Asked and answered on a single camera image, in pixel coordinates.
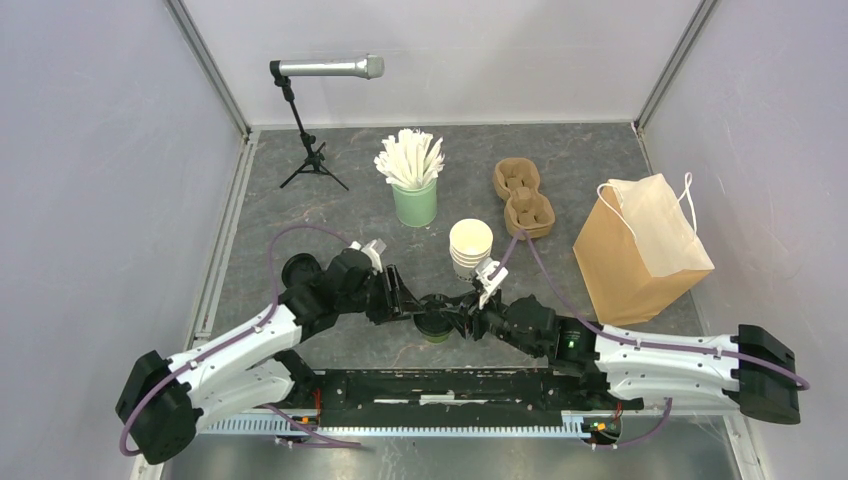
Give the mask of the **stack of white paper cups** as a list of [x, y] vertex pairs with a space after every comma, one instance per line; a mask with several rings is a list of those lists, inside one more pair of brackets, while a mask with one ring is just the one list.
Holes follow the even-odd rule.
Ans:
[[449, 252], [456, 276], [470, 282], [474, 268], [488, 258], [493, 245], [493, 232], [482, 220], [466, 218], [449, 232]]

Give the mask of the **black plastic cup lid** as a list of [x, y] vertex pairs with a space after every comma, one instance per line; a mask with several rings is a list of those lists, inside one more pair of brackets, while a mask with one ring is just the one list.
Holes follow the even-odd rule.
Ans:
[[413, 323], [422, 335], [435, 335], [448, 331], [452, 333], [454, 331], [447, 322], [447, 319], [454, 314], [449, 311], [449, 300], [452, 298], [454, 297], [443, 294], [429, 294], [421, 298], [422, 301], [426, 302], [426, 306], [420, 309], [426, 309], [427, 315], [413, 321]]

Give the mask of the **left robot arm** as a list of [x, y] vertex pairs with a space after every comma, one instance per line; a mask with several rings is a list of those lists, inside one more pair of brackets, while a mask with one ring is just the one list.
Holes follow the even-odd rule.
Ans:
[[161, 464], [206, 427], [253, 407], [316, 405], [320, 386], [295, 352], [334, 327], [343, 314], [382, 324], [425, 311], [397, 269], [380, 262], [378, 245], [353, 243], [323, 268], [308, 253], [291, 257], [274, 298], [255, 317], [194, 349], [139, 357], [116, 405], [119, 449]]

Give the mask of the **green paper coffee cup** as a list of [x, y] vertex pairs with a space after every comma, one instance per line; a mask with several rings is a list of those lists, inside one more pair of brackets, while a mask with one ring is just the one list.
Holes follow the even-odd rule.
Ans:
[[451, 331], [443, 332], [435, 335], [424, 334], [423, 337], [427, 342], [438, 344], [446, 341], [451, 336]]

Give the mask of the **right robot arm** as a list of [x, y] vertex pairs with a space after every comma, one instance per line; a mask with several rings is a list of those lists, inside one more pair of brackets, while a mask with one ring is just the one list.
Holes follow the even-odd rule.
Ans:
[[794, 352], [757, 325], [712, 337], [646, 334], [559, 315], [533, 295], [509, 305], [493, 297], [481, 305], [469, 294], [449, 300], [439, 314], [465, 338], [490, 334], [578, 378], [578, 396], [591, 408], [614, 398], [671, 398], [735, 406], [772, 424], [801, 420]]

